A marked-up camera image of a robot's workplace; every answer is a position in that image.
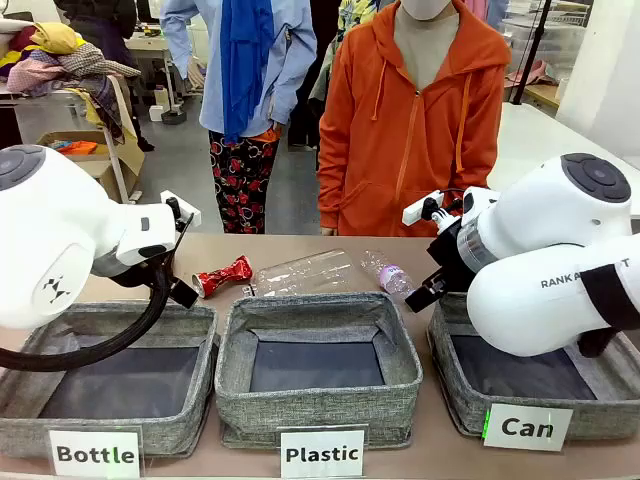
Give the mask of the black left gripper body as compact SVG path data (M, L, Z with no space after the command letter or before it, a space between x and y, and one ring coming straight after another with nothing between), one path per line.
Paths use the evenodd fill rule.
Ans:
M151 289L168 289L173 279L173 258L175 251L166 247L142 247L133 250L140 254L137 263L128 266L116 258L115 251L94 260L92 274L110 278L116 284L134 288L145 285Z

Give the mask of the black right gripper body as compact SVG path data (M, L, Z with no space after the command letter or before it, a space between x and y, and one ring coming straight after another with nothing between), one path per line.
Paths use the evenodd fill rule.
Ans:
M426 279L434 291L467 291L475 273L464 263L457 247L461 219L456 219L427 248L439 269Z

